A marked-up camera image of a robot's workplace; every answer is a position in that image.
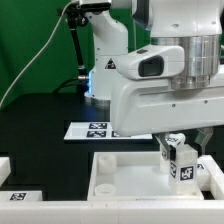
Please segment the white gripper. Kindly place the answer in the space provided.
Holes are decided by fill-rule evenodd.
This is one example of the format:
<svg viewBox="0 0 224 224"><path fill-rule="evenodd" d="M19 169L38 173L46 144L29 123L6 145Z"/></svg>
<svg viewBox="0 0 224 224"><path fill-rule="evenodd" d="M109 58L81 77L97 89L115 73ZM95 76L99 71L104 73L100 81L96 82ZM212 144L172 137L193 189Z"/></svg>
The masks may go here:
<svg viewBox="0 0 224 224"><path fill-rule="evenodd" d="M205 154L211 126L224 124L224 65L205 88L174 90L171 79L185 66L180 46L147 45L115 60L119 72L110 105L112 128L121 136L155 134L165 161L176 159L166 134L198 128L195 142Z"/></svg>

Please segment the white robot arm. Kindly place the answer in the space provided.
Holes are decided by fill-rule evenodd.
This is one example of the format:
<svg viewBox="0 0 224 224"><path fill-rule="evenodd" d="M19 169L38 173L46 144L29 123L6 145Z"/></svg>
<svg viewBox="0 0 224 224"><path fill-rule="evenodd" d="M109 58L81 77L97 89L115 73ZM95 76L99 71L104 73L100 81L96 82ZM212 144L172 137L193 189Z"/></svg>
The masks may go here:
<svg viewBox="0 0 224 224"><path fill-rule="evenodd" d="M89 96L121 136L224 124L224 0L81 0L93 28Z"/></svg>

